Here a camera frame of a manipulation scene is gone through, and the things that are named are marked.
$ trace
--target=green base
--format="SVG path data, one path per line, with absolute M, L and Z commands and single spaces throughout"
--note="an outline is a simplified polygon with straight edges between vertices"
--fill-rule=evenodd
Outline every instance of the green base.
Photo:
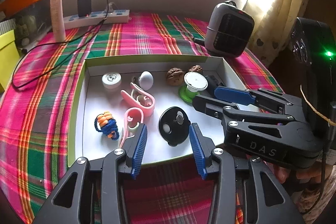
M 190 90 L 187 89 L 186 85 L 183 85 L 179 88 L 178 94 L 182 98 L 183 101 L 187 103 L 192 103 L 194 97 L 198 95 L 199 92 L 191 92 Z

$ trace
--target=power adapter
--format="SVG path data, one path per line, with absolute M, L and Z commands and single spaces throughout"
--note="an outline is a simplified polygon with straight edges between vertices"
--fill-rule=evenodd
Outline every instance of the power adapter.
M 77 10 L 79 17 L 85 17 L 91 14 L 91 0 L 77 0 Z

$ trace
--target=tablecloth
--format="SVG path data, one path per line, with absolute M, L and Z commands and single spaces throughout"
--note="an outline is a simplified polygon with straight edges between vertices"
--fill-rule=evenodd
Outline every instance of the tablecloth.
M 67 40 L 87 30 L 67 30 Z M 207 23 L 199 20 L 133 13 L 126 24 L 103 25 L 92 42 L 57 70 L 20 90 L 7 88 L 0 104 L 0 187 L 25 223 L 32 222 L 67 170 L 70 110 L 84 60 L 135 54 L 208 55 L 204 47 L 190 42 L 192 36 L 204 38 L 206 30 Z M 85 39 L 32 51 L 16 72 L 15 83 L 26 82 L 59 64 Z M 40 43 L 46 42 L 53 42 L 52 33 Z M 248 88 L 281 91 L 249 50 L 226 60 Z M 192 159 L 144 169 L 137 180 L 125 184 L 130 222 L 206 223 L 212 187 L 213 182 L 198 176 Z M 238 223 L 241 214 L 238 207 Z

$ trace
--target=blue knitted cord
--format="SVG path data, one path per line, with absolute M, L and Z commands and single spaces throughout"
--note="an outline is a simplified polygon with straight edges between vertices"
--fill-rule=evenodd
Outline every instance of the blue knitted cord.
M 117 127 L 117 122 L 115 119 L 109 119 L 107 124 L 102 126 L 100 129 L 98 128 L 98 118 L 94 120 L 94 127 L 98 132 L 102 132 L 105 136 L 108 136 L 112 131 L 115 131 L 114 136 L 111 139 L 112 140 L 118 140 L 119 139 L 119 132 Z

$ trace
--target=ridged blue pad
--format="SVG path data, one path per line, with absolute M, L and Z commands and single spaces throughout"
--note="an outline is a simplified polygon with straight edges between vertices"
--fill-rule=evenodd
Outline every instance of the ridged blue pad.
M 135 148 L 134 156 L 133 156 L 132 170 L 131 170 L 131 176 L 133 179 L 135 179 L 137 175 L 139 175 L 140 173 L 140 168 L 141 168 L 143 153 L 145 152 L 145 148 L 146 148 L 146 143 L 147 143 L 147 126 L 143 125 L 138 143 Z
M 252 95 L 248 91 L 244 90 L 236 90 L 220 86 L 215 89 L 214 95 L 218 100 L 228 103 L 236 103 L 245 106 L 255 103 L 255 99 Z
M 193 149 L 197 171 L 201 175 L 202 179 L 205 179 L 208 175 L 205 168 L 205 156 L 193 125 L 190 125 L 189 127 L 189 139 L 191 147 Z

